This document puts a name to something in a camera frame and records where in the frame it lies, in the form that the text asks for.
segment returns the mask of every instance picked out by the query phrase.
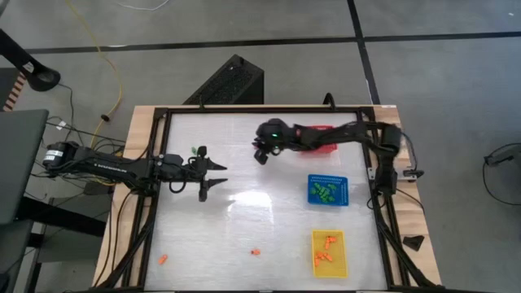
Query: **black metal frame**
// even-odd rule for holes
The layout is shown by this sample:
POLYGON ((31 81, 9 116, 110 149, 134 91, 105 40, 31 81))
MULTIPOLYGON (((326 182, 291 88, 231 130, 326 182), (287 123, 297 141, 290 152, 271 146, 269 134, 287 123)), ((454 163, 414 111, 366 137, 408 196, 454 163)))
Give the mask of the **black metal frame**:
MULTIPOLYGON (((163 136, 161 138, 161 144, 160 144, 160 154, 164 154, 166 152, 167 147, 167 141, 169 139, 169 129, 172 122, 172 115, 175 114, 211 114, 211 113, 251 113, 251 114, 265 114, 265 113, 327 113, 327 112, 334 112, 334 113, 351 113, 356 114, 357 120, 362 121, 364 116, 369 121, 375 121, 374 116, 374 109, 372 107, 337 107, 334 102, 332 103, 330 99, 327 98, 324 100, 324 103, 329 104, 329 107, 180 107, 180 108, 156 108, 154 113, 154 122, 152 124, 151 129, 151 136, 150 136, 150 143, 152 146, 154 146, 154 142, 157 139, 158 135, 158 126, 159 126, 159 120, 157 118, 164 117, 164 127, 163 127, 163 136)), ((373 136, 373 139, 378 141, 378 133, 376 131, 372 132, 371 135, 373 136)), ((369 168, 372 166, 372 162, 370 159, 370 152, 369 148, 367 146, 362 145, 362 150, 364 154, 364 161, 366 163, 366 167, 369 168)), ((148 156, 151 156, 153 154, 153 147, 149 148, 148 150, 148 156)), ((373 188, 373 182, 369 179, 370 183, 370 194, 372 198, 372 204, 374 207, 374 215, 375 215, 375 224, 377 219, 377 214, 381 212, 377 196, 375 194, 375 190, 373 188)), ((158 203, 159 196, 155 196, 151 200, 151 206, 149 209, 149 213, 151 213, 151 216, 155 217, 155 213, 157 210, 157 203, 158 203)), ((400 234, 398 231, 397 221, 396 221, 396 213, 394 210, 394 206, 392 205, 392 199, 386 199, 387 200, 387 216, 391 222, 391 231, 392 233, 397 237, 397 239, 400 238, 400 234)), ((139 224, 142 220, 142 210, 145 207, 145 200, 140 199, 138 201, 138 206, 136 207, 136 213, 134 217, 134 224, 132 228, 131 238, 130 241, 133 241, 138 234, 139 231, 139 224)), ((378 238, 379 238, 379 246, 380 246, 380 253, 382 256, 382 262, 383 262, 383 272, 386 279, 387 289, 391 290, 393 286, 395 286, 394 279, 392 277, 392 267, 391 267, 391 261, 390 256, 387 249, 387 241, 385 240, 385 237, 383 234, 378 231, 378 238)), ((141 266, 139 270, 139 277, 138 277, 138 287, 144 287, 145 281, 146 281, 146 275, 147 275, 147 266, 148 266, 148 260, 150 256, 150 250, 151 250, 151 240, 153 236, 153 227, 151 232, 147 235, 147 238, 144 241, 143 244, 143 251, 142 251, 142 259, 141 259, 141 266)), ((399 269, 402 276, 402 285, 408 286, 409 285, 409 275, 406 273, 405 266, 399 262, 399 269)), ((129 267, 125 270, 124 276, 123 276, 123 282, 122 286, 128 286, 129 285, 129 276, 130 276, 130 270, 132 269, 132 264, 129 265, 129 267)))

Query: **black stand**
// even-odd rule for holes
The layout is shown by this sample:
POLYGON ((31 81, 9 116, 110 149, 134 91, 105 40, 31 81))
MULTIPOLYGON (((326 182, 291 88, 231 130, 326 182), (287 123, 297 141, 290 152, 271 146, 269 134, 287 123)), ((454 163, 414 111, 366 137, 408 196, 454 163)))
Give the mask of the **black stand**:
POLYGON ((46 91, 58 85, 60 75, 31 57, 21 46, 0 29, 0 55, 6 57, 27 78, 33 90, 46 91))
POLYGON ((103 221, 62 208, 55 208, 28 197, 21 199, 16 216, 18 220, 31 219, 43 224, 58 226, 96 237, 103 237, 105 233, 105 222, 103 221))

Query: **orange object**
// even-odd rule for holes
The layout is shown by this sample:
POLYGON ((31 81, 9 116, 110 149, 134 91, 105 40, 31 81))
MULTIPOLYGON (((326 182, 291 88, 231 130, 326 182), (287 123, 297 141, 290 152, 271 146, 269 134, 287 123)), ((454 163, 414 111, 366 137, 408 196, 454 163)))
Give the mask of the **orange object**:
POLYGON ((164 262, 165 262, 166 259, 168 259, 168 258, 169 258, 169 256, 167 256, 167 255, 163 255, 163 256, 161 256, 161 257, 160 257, 160 261, 159 261, 160 265, 164 264, 164 262))

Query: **floor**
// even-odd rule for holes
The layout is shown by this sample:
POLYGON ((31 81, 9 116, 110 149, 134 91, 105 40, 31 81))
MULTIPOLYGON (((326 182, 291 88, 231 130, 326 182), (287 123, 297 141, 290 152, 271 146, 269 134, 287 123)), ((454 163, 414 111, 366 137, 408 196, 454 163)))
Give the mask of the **floor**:
MULTIPOLYGON (((266 103, 320 103, 331 92, 340 104, 396 104, 426 171, 418 184, 444 285, 521 291, 521 208, 490 198, 481 177, 483 157, 521 137, 520 2, 172 0, 157 11, 73 3, 124 85, 124 101, 102 134, 125 139, 135 105, 184 102, 232 54, 265 70, 266 103)), ((65 2, 18 0, 0 15, 0 28, 62 74, 74 90, 77 128, 93 131, 118 86, 65 2)), ((10 66, 0 59, 0 68, 10 66)), ((15 109, 44 107, 69 121, 68 96, 64 88, 25 86, 15 109)), ((47 127, 44 139, 64 135, 47 127)), ((489 184, 504 200, 521 202, 519 186, 505 180, 518 171, 490 170, 489 184)), ((32 180, 28 191, 65 198, 77 188, 32 180)), ((102 208, 108 201, 100 200, 102 208)), ((85 289, 97 245, 44 264, 37 291, 85 289)))

